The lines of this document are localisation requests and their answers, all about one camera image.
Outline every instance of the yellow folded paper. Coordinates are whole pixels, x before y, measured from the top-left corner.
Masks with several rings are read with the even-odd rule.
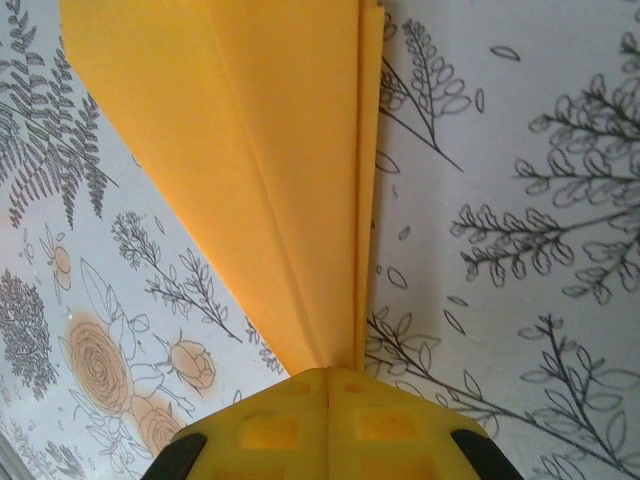
[[[62,0],[61,11],[70,62],[285,368],[353,366],[380,9]],[[364,81],[365,67],[376,77]]]

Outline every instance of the leaf drawing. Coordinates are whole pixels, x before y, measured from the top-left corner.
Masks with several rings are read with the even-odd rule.
[[[394,287],[398,287],[402,290],[405,290],[409,287],[402,273],[400,273],[400,271],[395,267],[387,268],[387,278]]]
[[[441,390],[435,395],[440,405],[474,418],[493,435],[499,435],[500,423],[508,421],[559,441],[560,450],[566,451],[541,455],[531,478],[585,478],[579,462],[587,459],[624,477],[640,477],[640,453],[628,450],[630,430],[635,425],[627,420],[624,410],[625,394],[640,386],[640,374],[607,366],[604,357],[562,334],[561,318],[540,316],[536,323],[518,331],[523,341],[541,346],[539,363],[520,376],[539,389],[541,403],[522,411],[488,398],[468,370],[462,372],[462,386],[436,376],[431,351],[439,339],[401,333],[388,319],[387,307],[368,319],[368,370],[382,367],[402,375],[394,381],[407,391],[419,387],[409,377],[430,383]]]
[[[504,58],[505,60],[511,60],[514,62],[519,62],[520,55],[511,47],[506,45],[494,45],[489,48],[489,51],[493,53],[496,57]]]
[[[280,363],[280,360],[278,360],[267,342],[262,340],[260,333],[258,333],[256,327],[253,326],[249,318],[245,317],[245,320],[247,322],[247,329],[245,330],[245,332],[247,333],[247,340],[249,341],[249,343],[258,347],[258,354],[260,355],[260,359],[266,364],[269,370],[271,370],[272,372],[276,372],[278,375],[283,375],[284,367]]]
[[[478,112],[484,113],[484,90],[482,88],[476,90],[475,105]]]
[[[631,55],[635,38],[625,33],[623,55]],[[524,215],[496,214],[488,205],[477,211],[465,205],[451,234],[466,237],[471,251],[461,252],[467,280],[486,267],[496,287],[509,277],[550,275],[557,267],[574,267],[576,282],[562,292],[573,298],[592,296],[607,305],[616,290],[635,293],[640,285],[640,77],[635,70],[617,85],[594,75],[577,96],[561,95],[552,113],[529,124],[547,132],[546,166],[515,162],[516,178],[528,196],[549,196],[558,210],[586,212],[584,218],[560,221],[528,208]]]
[[[464,331],[464,328],[462,328],[462,325],[460,325],[460,322],[458,322],[458,319],[453,315],[453,313],[451,313],[447,309],[443,310],[442,313],[444,313],[444,318],[447,320],[447,323],[451,325],[454,330],[456,330],[458,333],[461,333],[462,335],[467,334]]]
[[[76,197],[83,183],[96,216],[109,183],[99,167],[98,106],[87,94],[80,105],[71,100],[71,67],[62,43],[55,51],[54,67],[47,70],[43,57],[32,49],[36,26],[17,0],[6,2],[17,58],[0,62],[0,187],[6,185],[9,219],[17,228],[27,208],[54,195],[62,198],[73,228]]]
[[[400,233],[398,234],[398,240],[400,240],[401,242],[406,240],[410,233],[411,226],[407,225],[402,230],[400,230]]]
[[[400,173],[398,164],[383,152],[376,152],[376,168],[385,173]]]
[[[395,36],[397,27],[386,16],[385,41]],[[462,172],[438,143],[438,120],[465,112],[472,104],[465,93],[466,84],[456,77],[453,65],[447,63],[425,26],[408,19],[402,25],[405,48],[412,60],[412,71],[404,78],[385,57],[382,59],[380,113],[396,122],[441,158]],[[479,111],[484,110],[484,92],[476,94]],[[417,115],[420,125],[412,126],[410,116]]]
[[[14,375],[42,400],[58,372],[51,364],[49,327],[44,304],[35,286],[5,270],[0,277],[0,333],[5,342],[4,358]]]
[[[153,277],[147,279],[145,291],[170,307],[173,314],[179,312],[188,319],[190,312],[198,312],[203,315],[203,323],[215,324],[230,338],[242,342],[226,325],[227,307],[214,299],[211,268],[206,261],[196,258],[188,248],[186,254],[178,257],[186,272],[185,279],[179,279],[175,265],[170,264],[168,268],[161,265],[160,246],[149,239],[141,221],[142,217],[137,213],[120,213],[111,226],[111,233],[118,242],[120,255],[132,268],[137,270],[144,264],[154,271]]]

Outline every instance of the line drawing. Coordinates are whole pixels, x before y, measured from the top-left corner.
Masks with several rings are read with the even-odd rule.
[[[258,333],[256,327],[253,326],[249,318],[245,317],[245,320],[247,322],[245,332],[247,333],[247,340],[249,343],[259,346],[258,354],[269,370],[276,372],[278,375],[284,375],[284,367],[280,363],[280,360],[277,359],[269,345],[267,345],[267,342],[262,340],[260,333]]]
[[[21,56],[0,60],[0,93],[8,92],[11,100],[0,101],[0,187],[7,187],[11,224],[18,228],[30,205],[60,195],[73,228],[82,183],[101,218],[105,190],[117,184],[99,167],[98,106],[88,93],[80,105],[71,100],[73,77],[62,41],[55,66],[47,70],[44,58],[31,49],[37,27],[30,26],[28,12],[19,0],[7,1],[6,8],[9,48]]]
[[[629,32],[620,44],[623,54],[636,51]],[[635,59],[634,54],[627,62]],[[473,245],[470,252],[461,252],[468,281],[486,266],[493,284],[502,287],[509,276],[547,276],[553,265],[573,267],[584,258],[573,272],[577,282],[562,288],[565,295],[592,296],[604,306],[616,289],[638,291],[640,153],[635,149],[640,124],[633,112],[640,98],[640,76],[629,73],[635,70],[628,67],[623,71],[627,75],[617,85],[606,81],[603,73],[594,75],[577,96],[560,95],[553,113],[530,122],[532,133],[548,134],[545,167],[522,158],[515,162],[515,178],[526,182],[526,195],[548,195],[557,210],[584,212],[587,206],[588,216],[560,221],[535,208],[518,216],[509,211],[495,214],[488,205],[474,212],[464,205],[450,232]]]
[[[175,373],[202,397],[201,390],[210,388],[216,378],[211,352],[199,342],[183,340],[182,329],[178,341],[173,345],[155,333],[153,335],[167,352],[167,360],[154,363],[153,367],[166,375]]]
[[[51,234],[49,225],[44,224],[46,242],[40,238],[40,245],[45,255],[49,258],[47,265],[53,270],[53,287],[56,292],[58,304],[62,304],[61,290],[68,292],[71,289],[71,259],[69,253],[62,246],[61,242],[65,238],[63,232],[59,232],[55,239]]]
[[[525,411],[492,401],[468,370],[457,383],[440,378],[432,365],[440,339],[413,333],[407,314],[391,323],[388,318],[389,308],[383,307],[368,319],[370,374],[378,376],[385,369],[401,377],[400,388],[420,396],[411,380],[437,387],[438,403],[474,418],[494,437],[501,422],[517,422],[559,441],[561,449],[540,456],[534,478],[583,479],[593,466],[640,478],[640,452],[626,447],[627,431],[634,426],[624,409],[625,392],[640,386],[640,373],[611,367],[604,357],[570,339],[562,333],[562,318],[543,315],[517,333],[540,349],[540,363],[522,373],[519,381],[540,390],[541,403]]]
[[[510,60],[512,62],[519,62],[522,60],[520,55],[518,55],[518,52],[506,45],[494,45],[489,48],[489,51],[496,57],[504,58],[505,60]]]
[[[385,41],[391,40],[397,30],[391,15],[387,13]],[[466,84],[455,76],[453,65],[438,54],[438,48],[421,22],[408,19],[402,25],[402,32],[405,48],[412,58],[413,70],[411,76],[404,79],[391,62],[382,57],[379,111],[463,172],[460,165],[438,144],[437,121],[447,115],[461,114],[471,106],[471,98],[465,94]],[[484,110],[484,92],[481,107]],[[410,112],[419,116],[419,127],[414,128],[406,119]]]
[[[64,361],[76,381],[75,388],[69,389],[75,404],[73,419],[85,422],[87,432],[103,448],[100,455],[109,458],[115,473],[137,479],[141,474],[134,464],[156,456],[182,428],[173,407],[188,416],[195,407],[165,384],[166,375],[157,362],[146,354],[140,357],[138,336],[150,329],[147,315],[129,317],[114,288],[84,259],[80,270],[96,317],[73,315],[69,333],[58,337]],[[200,357],[192,357],[196,365]],[[191,375],[185,359],[181,360],[179,372]],[[78,412],[84,414],[81,420]]]
[[[34,476],[47,480],[59,479],[61,474],[73,480],[87,478],[80,463],[81,457],[69,447],[56,445],[49,440],[44,449],[37,450],[29,441],[29,435],[15,420],[11,420],[10,436],[17,445],[21,458]]]
[[[180,312],[189,319],[190,312],[204,315],[203,323],[213,323],[220,327],[229,338],[242,340],[226,325],[228,308],[214,299],[214,285],[209,264],[196,258],[190,248],[186,255],[180,254],[180,263],[185,269],[186,279],[178,280],[178,271],[173,264],[163,269],[160,261],[160,246],[149,239],[147,230],[141,224],[142,217],[135,212],[119,213],[111,227],[113,238],[119,244],[120,255],[134,270],[142,264],[154,270],[153,278],[147,279],[146,292],[154,299],[160,298],[165,306],[170,306],[175,314]]]
[[[384,173],[400,173],[398,164],[386,153],[376,152],[376,168]]]
[[[42,400],[58,377],[49,358],[51,341],[44,304],[35,286],[11,275],[8,269],[0,277],[0,333],[11,371],[33,390],[36,400]]]
[[[395,267],[387,267],[387,278],[394,287],[398,287],[402,290],[406,290],[407,288],[409,288],[407,280]]]

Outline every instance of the leaf sketch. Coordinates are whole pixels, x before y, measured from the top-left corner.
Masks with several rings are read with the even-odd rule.
[[[267,342],[262,340],[262,337],[256,330],[256,327],[249,321],[249,318],[245,317],[247,322],[247,329],[245,332],[247,333],[247,340],[249,343],[259,346],[258,354],[262,361],[267,365],[267,368],[272,372],[276,372],[278,375],[284,374],[284,367],[280,363],[280,360],[277,359],[275,353],[271,351]]]
[[[640,452],[629,451],[627,446],[627,431],[633,426],[624,410],[625,392],[640,386],[640,374],[607,365],[603,357],[561,334],[562,319],[540,316],[534,325],[518,331],[521,339],[541,345],[540,363],[520,379],[539,389],[542,401],[537,408],[516,411],[491,401],[469,370],[456,383],[438,377],[432,351],[440,339],[412,333],[404,325],[406,314],[393,323],[388,316],[385,307],[368,320],[369,372],[377,374],[384,368],[391,375],[408,374],[432,384],[441,390],[435,395],[438,403],[474,418],[494,436],[500,422],[515,421],[561,442],[566,452],[542,455],[542,466],[534,469],[534,478],[583,478],[580,475],[586,467],[581,462],[586,461],[640,478]],[[405,378],[397,381],[398,386],[420,394]],[[549,476],[556,469],[577,473]]]
[[[400,273],[400,271],[395,267],[387,267],[387,278],[394,287],[402,290],[409,288],[409,284],[404,278],[404,275],[402,275],[402,273]]]
[[[43,450],[37,450],[29,436],[14,420],[11,421],[11,437],[17,445],[21,458],[36,478],[59,479],[60,475],[73,480],[87,478],[77,455],[65,445],[47,442]]]
[[[385,17],[385,41],[396,34],[397,27],[390,14]],[[465,93],[465,82],[455,76],[453,66],[438,54],[425,26],[408,19],[402,25],[405,47],[411,56],[413,69],[404,78],[387,58],[382,58],[380,85],[380,113],[407,130],[440,157],[462,172],[438,143],[438,120],[466,111],[472,104]],[[480,112],[484,111],[484,92],[476,97]],[[419,127],[413,127],[412,115],[419,118]]]
[[[35,286],[12,276],[9,270],[0,278],[0,333],[11,371],[42,400],[58,375],[49,359],[51,342],[44,304]]]
[[[33,248],[33,244],[29,242],[29,232],[25,228],[22,233],[22,251],[18,253],[18,257],[25,258],[29,265],[33,265],[33,259],[35,258],[36,252]]]
[[[635,38],[625,33],[621,45],[630,54]],[[534,208],[518,216],[497,215],[488,205],[475,212],[463,206],[451,233],[467,236],[474,245],[471,252],[461,252],[467,280],[474,280],[484,265],[493,284],[502,287],[510,276],[521,280],[531,272],[549,275],[553,265],[573,267],[582,253],[588,262],[574,271],[577,282],[562,289],[565,295],[592,295],[607,305],[617,286],[629,293],[638,290],[639,90],[639,76],[627,75],[612,87],[597,74],[579,95],[561,95],[553,113],[531,121],[531,132],[549,132],[547,166],[518,159],[516,178],[527,182],[527,195],[549,195],[554,208],[580,208],[588,217],[560,221]],[[603,229],[606,237],[601,238]]]
[[[160,298],[165,306],[170,306],[175,314],[179,311],[186,319],[189,312],[197,311],[203,323],[213,323],[224,330],[230,338],[242,343],[226,325],[228,309],[214,300],[211,268],[206,261],[196,258],[191,249],[186,255],[179,255],[180,263],[187,274],[185,280],[178,279],[178,271],[173,264],[168,269],[160,265],[160,246],[149,239],[149,234],[141,224],[142,217],[134,212],[118,214],[111,227],[113,238],[119,244],[120,255],[137,270],[142,264],[155,271],[153,278],[147,279],[146,292],[156,300]]]
[[[494,45],[493,47],[489,48],[489,51],[496,57],[504,58],[505,60],[511,60],[513,62],[519,62],[521,60],[518,52],[506,45]]]
[[[19,0],[5,3],[11,50],[18,58],[0,61],[0,186],[7,185],[9,218],[17,228],[34,202],[60,195],[73,228],[76,196],[86,182],[95,214],[111,180],[98,166],[98,106],[87,94],[81,105],[71,99],[71,67],[62,43],[54,67],[32,50],[36,26]]]

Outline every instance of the botanical print wallpaper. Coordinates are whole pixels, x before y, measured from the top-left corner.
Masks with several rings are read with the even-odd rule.
[[[640,478],[640,4],[386,2],[367,370]]]
[[[138,479],[286,376],[67,63],[55,0],[0,5],[0,259],[0,431],[36,478]]]
[[[640,3],[385,6],[367,372],[525,478],[640,478]],[[36,478],[135,479],[286,372],[58,22],[0,5],[0,430]]]

